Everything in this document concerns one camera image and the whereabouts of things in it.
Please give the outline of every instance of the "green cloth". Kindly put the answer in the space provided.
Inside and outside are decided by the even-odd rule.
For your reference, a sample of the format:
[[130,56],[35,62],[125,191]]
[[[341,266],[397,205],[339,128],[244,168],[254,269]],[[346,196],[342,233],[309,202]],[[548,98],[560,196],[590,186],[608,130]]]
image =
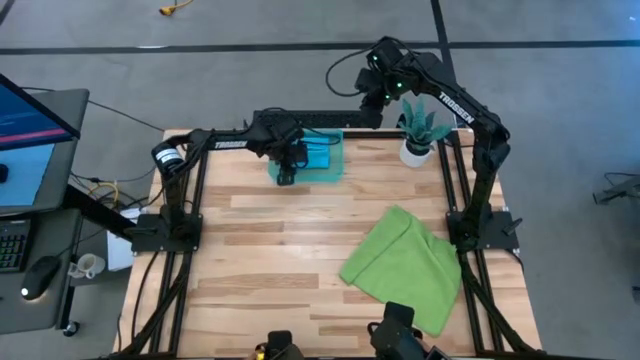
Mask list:
[[453,245],[393,206],[351,254],[340,277],[383,303],[411,306],[414,325],[438,336],[458,295],[460,264]]

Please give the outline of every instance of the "computer monitor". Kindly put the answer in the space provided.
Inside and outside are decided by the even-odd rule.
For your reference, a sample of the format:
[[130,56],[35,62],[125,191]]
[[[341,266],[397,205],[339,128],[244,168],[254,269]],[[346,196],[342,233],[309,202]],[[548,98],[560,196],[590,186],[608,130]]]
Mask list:
[[80,132],[0,74],[0,150],[73,138]]

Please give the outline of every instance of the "wooden tabletop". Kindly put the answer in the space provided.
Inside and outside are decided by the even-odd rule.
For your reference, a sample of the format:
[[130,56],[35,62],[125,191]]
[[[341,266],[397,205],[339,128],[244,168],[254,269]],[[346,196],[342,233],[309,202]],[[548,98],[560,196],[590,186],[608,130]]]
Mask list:
[[[170,130],[165,136],[187,131]],[[472,134],[460,136],[472,142]],[[384,305],[344,284],[340,267],[394,204],[448,238],[438,154],[411,169],[399,160],[400,145],[401,140],[345,140],[345,175],[339,183],[291,187],[275,186],[267,160],[249,151],[210,153],[201,207],[204,232],[193,258],[178,356],[246,356],[269,331],[282,329],[293,332],[306,356],[372,356],[366,325],[381,319]],[[473,182],[471,149],[463,153]],[[450,148],[447,156],[457,201],[463,204]],[[156,174],[151,194],[159,189]],[[491,203],[504,206],[499,183]],[[485,254],[498,308],[526,342],[540,348],[520,266],[504,251]],[[123,346],[130,342],[133,307],[150,258],[140,255],[133,265],[121,318]],[[136,331],[155,309],[163,266],[161,254],[143,291]],[[478,308],[489,344],[486,314],[479,303]],[[165,319],[161,350],[167,348],[172,313]],[[427,342],[450,355],[474,354],[462,291],[443,333]]]

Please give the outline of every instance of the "artificial plant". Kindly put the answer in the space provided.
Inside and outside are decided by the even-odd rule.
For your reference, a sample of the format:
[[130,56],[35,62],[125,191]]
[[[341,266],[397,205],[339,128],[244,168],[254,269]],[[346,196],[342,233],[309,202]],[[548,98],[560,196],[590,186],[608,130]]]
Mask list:
[[447,136],[452,129],[449,125],[438,125],[433,127],[435,111],[424,115],[424,102],[422,98],[416,104],[415,112],[411,104],[406,99],[402,99],[402,111],[404,119],[399,122],[402,130],[405,131],[407,142],[417,151],[424,151],[429,148],[429,144]]

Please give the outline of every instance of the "potted plant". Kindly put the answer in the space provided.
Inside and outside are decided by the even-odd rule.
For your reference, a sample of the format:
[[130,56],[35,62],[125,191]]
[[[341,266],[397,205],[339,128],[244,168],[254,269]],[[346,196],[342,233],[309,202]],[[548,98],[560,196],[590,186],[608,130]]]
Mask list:
[[415,112],[411,104],[402,99],[403,114],[398,125],[405,131],[405,139],[400,149],[400,160],[409,167],[420,167],[434,150],[432,143],[443,139],[451,132],[451,126],[433,127],[435,112],[424,115],[424,103],[418,101]]

